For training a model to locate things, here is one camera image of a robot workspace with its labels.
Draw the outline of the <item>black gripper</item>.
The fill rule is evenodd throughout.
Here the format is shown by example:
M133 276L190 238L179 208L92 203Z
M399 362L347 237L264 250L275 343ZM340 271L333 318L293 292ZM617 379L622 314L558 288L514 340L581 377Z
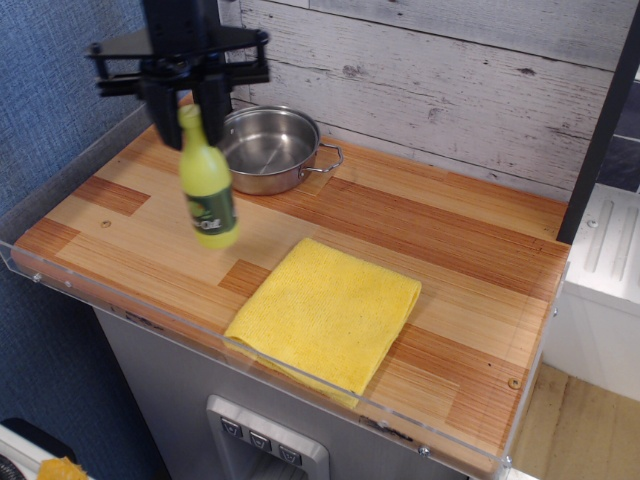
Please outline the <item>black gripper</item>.
M209 145L224 135L228 114L222 112L219 52L227 52L232 88L269 81L268 33L224 24L218 29L215 6L216 1L144 1L144 28L87 48L101 95L143 98L161 139L174 150L182 149L175 91L192 89Z

